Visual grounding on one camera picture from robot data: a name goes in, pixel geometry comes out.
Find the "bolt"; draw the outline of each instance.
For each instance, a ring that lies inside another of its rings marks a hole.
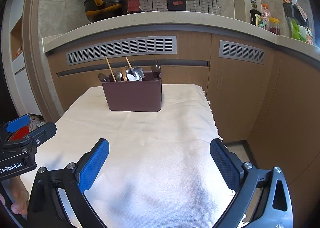
[[[43,173],[44,171],[45,171],[45,168],[43,166],[38,169],[39,173]]]
[[[69,163],[68,165],[67,165],[67,168],[68,169],[74,169],[76,167],[76,164],[75,163]]]
[[[280,167],[275,166],[274,169],[275,169],[275,171],[276,171],[277,173],[281,173],[281,168],[280,168]]]
[[[252,164],[251,164],[250,162],[245,162],[245,163],[244,163],[244,167],[245,167],[246,169],[251,169],[253,166],[252,166]]]

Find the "black apron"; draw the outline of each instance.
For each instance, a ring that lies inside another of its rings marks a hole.
[[[167,0],[168,10],[169,11],[186,11],[187,10],[186,3],[187,3],[187,0]]]

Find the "table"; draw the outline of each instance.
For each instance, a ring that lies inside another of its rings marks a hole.
[[[202,88],[167,84],[162,92],[159,112],[117,112],[102,87],[89,88],[38,148],[38,167],[53,170],[77,162],[99,138],[109,141],[109,156],[85,192],[108,228],[212,227],[235,194],[210,156],[219,135]],[[35,174],[21,176],[28,191]],[[72,224],[81,227],[59,192]]]

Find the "storage box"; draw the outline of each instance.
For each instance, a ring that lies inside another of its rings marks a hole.
[[[112,111],[157,112],[161,110],[161,74],[155,81],[152,72],[144,72],[142,81],[101,82]]]

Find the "human hand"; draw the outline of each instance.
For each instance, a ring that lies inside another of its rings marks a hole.
[[[14,198],[14,203],[11,205],[11,211],[14,214],[26,215],[28,213],[29,193],[23,185],[19,176],[10,179],[10,192]],[[0,200],[5,204],[4,197],[0,194]]]

